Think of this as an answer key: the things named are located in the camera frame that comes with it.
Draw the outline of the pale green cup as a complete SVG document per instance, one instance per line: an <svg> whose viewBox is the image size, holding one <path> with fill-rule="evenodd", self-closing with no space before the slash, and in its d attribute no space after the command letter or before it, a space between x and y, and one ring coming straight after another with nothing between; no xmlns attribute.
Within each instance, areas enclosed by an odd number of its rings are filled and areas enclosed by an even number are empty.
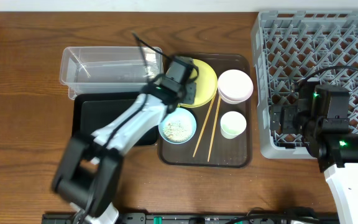
<svg viewBox="0 0 358 224"><path fill-rule="evenodd" d="M234 139L246 130L247 120L241 113L230 111L221 117L220 127L224 138Z"/></svg>

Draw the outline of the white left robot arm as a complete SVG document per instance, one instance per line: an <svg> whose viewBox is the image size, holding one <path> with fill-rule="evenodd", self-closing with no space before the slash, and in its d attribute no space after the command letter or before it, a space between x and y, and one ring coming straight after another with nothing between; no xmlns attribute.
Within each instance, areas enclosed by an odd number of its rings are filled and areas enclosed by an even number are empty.
<svg viewBox="0 0 358 224"><path fill-rule="evenodd" d="M73 223L115 223L112 204L124 156L150 129L174 112L198 71L190 57L176 56L165 74L147 82L135 102L107 126L72 136L52 181L52 190L76 208Z"/></svg>

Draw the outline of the light blue bowl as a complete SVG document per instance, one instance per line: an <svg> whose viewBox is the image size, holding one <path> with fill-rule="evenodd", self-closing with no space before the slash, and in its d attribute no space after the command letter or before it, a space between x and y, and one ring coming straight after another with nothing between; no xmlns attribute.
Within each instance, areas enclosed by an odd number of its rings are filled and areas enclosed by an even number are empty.
<svg viewBox="0 0 358 224"><path fill-rule="evenodd" d="M194 136L196 128L193 114L184 108L177 108L159 124L158 131L166 142L183 144Z"/></svg>

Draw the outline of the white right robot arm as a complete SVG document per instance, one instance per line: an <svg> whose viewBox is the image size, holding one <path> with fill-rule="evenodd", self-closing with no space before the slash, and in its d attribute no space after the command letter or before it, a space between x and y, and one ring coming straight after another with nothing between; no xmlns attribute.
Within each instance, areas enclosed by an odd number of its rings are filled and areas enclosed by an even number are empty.
<svg viewBox="0 0 358 224"><path fill-rule="evenodd" d="M341 86L306 82L292 105L273 105L270 127L299 134L318 160L334 197L340 223L358 223L358 134L349 130L349 91Z"/></svg>

